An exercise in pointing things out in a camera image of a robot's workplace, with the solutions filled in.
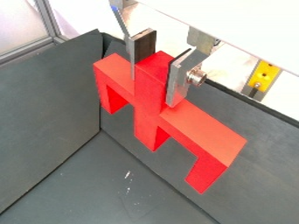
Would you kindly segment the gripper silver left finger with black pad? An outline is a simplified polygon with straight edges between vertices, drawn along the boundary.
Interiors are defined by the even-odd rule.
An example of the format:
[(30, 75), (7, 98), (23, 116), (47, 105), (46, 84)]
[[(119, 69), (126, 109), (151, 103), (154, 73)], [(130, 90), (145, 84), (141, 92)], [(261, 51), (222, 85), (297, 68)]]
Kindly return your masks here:
[(121, 11), (134, 3), (134, 0), (109, 0), (117, 21), (125, 33), (126, 50), (130, 54), (131, 78), (137, 77), (137, 63), (155, 53), (157, 30), (147, 28), (131, 35)]

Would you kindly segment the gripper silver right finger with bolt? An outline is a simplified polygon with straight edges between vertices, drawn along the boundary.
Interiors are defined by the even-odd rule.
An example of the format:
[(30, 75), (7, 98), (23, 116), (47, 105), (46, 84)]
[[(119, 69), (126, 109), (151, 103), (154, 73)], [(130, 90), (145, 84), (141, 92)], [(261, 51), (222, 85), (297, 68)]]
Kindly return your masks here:
[(169, 78), (166, 89), (166, 104), (174, 108), (189, 93), (190, 85), (199, 87), (207, 79), (207, 73), (202, 71), (202, 62), (210, 57), (213, 48), (221, 42), (210, 34), (190, 27), (187, 49), (169, 66)]

